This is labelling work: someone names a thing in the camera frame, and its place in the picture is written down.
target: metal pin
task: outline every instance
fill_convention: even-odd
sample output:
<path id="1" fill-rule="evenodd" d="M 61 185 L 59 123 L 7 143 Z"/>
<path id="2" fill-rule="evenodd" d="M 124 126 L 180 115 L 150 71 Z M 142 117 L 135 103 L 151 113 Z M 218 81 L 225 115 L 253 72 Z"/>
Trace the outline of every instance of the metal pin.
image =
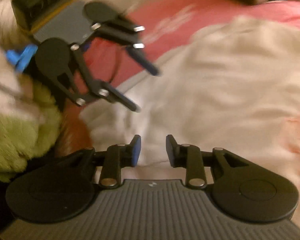
<path id="1" fill-rule="evenodd" d="M 135 44 L 133 44 L 133 47 L 135 49 L 143 49 L 145 47 L 145 45 L 143 43 L 135 43 Z"/>
<path id="2" fill-rule="evenodd" d="M 86 103 L 86 101 L 85 101 L 84 99 L 82 99 L 82 98 L 78 98 L 78 99 L 76 100 L 76 103 L 77 103 L 79 106 L 83 106 L 83 105 Z"/>
<path id="3" fill-rule="evenodd" d="M 191 179 L 189 180 L 189 184 L 193 187 L 202 187 L 206 184 L 206 182 L 203 179 Z"/>
<path id="4" fill-rule="evenodd" d="M 99 93 L 99 95 L 104 96 L 104 97 L 107 97 L 109 95 L 109 91 L 105 90 L 105 89 L 100 89 L 98 93 Z"/>
<path id="5" fill-rule="evenodd" d="M 72 45 L 71 46 L 71 50 L 77 50 L 77 49 L 79 49 L 80 48 L 80 46 L 78 45 L 78 44 L 74 44 L 74 45 Z"/>
<path id="6" fill-rule="evenodd" d="M 101 185 L 105 187 L 113 187 L 117 184 L 117 180 L 112 178 L 106 178 L 101 180 Z"/>
<path id="7" fill-rule="evenodd" d="M 100 23 L 95 23 L 94 25 L 91 26 L 91 29 L 93 31 L 95 31 L 96 29 L 100 28 L 101 27 L 101 24 Z"/>
<path id="8" fill-rule="evenodd" d="M 133 28 L 133 30 L 135 32 L 141 32 L 141 31 L 144 31 L 146 28 L 144 26 L 138 26 L 138 27 L 135 27 Z"/>

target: blue plastic part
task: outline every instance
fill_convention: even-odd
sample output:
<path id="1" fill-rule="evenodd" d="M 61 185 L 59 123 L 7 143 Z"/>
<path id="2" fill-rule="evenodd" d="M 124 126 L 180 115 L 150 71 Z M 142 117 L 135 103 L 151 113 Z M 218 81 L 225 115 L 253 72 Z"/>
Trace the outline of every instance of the blue plastic part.
<path id="1" fill-rule="evenodd" d="M 91 42 L 85 43 L 81 48 L 83 52 L 86 52 L 91 45 Z"/>
<path id="2" fill-rule="evenodd" d="M 132 150 L 132 163 L 131 163 L 132 167 L 137 166 L 140 152 L 141 152 L 141 137 L 138 138 Z"/>
<path id="3" fill-rule="evenodd" d="M 29 65 L 31 58 L 37 52 L 38 47 L 30 44 L 23 51 L 8 50 L 6 58 L 8 62 L 16 67 L 17 72 L 23 72 Z"/>
<path id="4" fill-rule="evenodd" d="M 12 65 L 17 65 L 20 59 L 20 53 L 16 52 L 15 50 L 8 50 L 6 52 L 6 58 L 8 62 Z"/>
<path id="5" fill-rule="evenodd" d="M 31 58 L 37 52 L 38 47 L 36 45 L 28 45 L 20 56 L 20 60 L 16 65 L 17 72 L 23 72 L 29 65 Z"/>
<path id="6" fill-rule="evenodd" d="M 168 159 L 169 159 L 169 162 L 170 162 L 170 166 L 172 168 L 175 168 L 176 167 L 176 163 L 175 163 L 175 156 L 174 156 L 174 153 L 173 153 L 173 146 L 169 140 L 169 136 L 166 137 L 166 151 L 167 151 L 167 154 L 168 154 Z"/>

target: cable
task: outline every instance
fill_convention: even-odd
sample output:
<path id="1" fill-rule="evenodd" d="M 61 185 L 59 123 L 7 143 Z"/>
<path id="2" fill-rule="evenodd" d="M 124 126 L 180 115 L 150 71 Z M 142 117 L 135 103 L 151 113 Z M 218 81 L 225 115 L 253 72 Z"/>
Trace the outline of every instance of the cable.
<path id="1" fill-rule="evenodd" d="M 116 53 L 115 53 L 114 71 L 108 81 L 109 84 L 111 84 L 113 82 L 114 78 L 117 76 L 119 69 L 120 69 L 121 60 L 122 60 L 121 47 L 117 47 Z"/>

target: pink fabric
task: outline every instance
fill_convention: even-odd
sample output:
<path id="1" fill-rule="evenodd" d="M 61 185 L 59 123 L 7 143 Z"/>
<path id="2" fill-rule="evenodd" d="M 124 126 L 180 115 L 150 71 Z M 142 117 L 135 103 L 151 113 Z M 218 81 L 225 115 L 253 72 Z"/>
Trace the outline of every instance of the pink fabric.
<path id="1" fill-rule="evenodd" d="M 186 44 L 197 30 L 229 22 L 238 15 L 278 21 L 300 28 L 300 2 L 296 1 L 245 6 L 231 0 L 161 0 L 143 6 L 130 17 L 146 27 L 142 35 L 145 52 L 148 59 L 155 61 L 170 49 Z M 95 78 L 110 78 L 114 68 L 115 46 L 107 41 L 100 43 L 94 40 L 85 53 L 85 60 Z M 140 71 L 142 68 L 123 53 L 113 85 L 118 86 Z M 78 76 L 76 82 L 81 88 L 84 87 Z M 62 140 L 71 146 L 71 151 L 91 145 L 89 133 L 78 118 L 81 109 L 69 102 L 65 109 L 67 134 L 71 134 L 71 139 L 68 136 Z"/>

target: black circular base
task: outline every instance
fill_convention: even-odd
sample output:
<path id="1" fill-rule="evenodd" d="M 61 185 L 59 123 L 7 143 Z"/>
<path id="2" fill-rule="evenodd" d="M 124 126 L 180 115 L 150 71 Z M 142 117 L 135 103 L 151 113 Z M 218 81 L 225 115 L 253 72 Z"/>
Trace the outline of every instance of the black circular base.
<path id="1" fill-rule="evenodd" d="M 86 16 L 94 23 L 105 23 L 115 20 L 118 13 L 102 2 L 90 2 L 84 6 Z"/>
<path id="2" fill-rule="evenodd" d="M 94 197 L 92 183 L 71 168 L 41 168 L 16 179 L 7 189 L 11 211 L 34 223 L 55 223 L 83 212 Z"/>
<path id="3" fill-rule="evenodd" d="M 212 188 L 219 208 L 230 216 L 254 223 L 290 218 L 299 194 L 287 179 L 261 167 L 232 168 Z"/>
<path id="4" fill-rule="evenodd" d="M 68 44 L 59 38 L 50 38 L 38 46 L 34 56 L 38 70 L 45 76 L 66 73 L 71 59 Z"/>

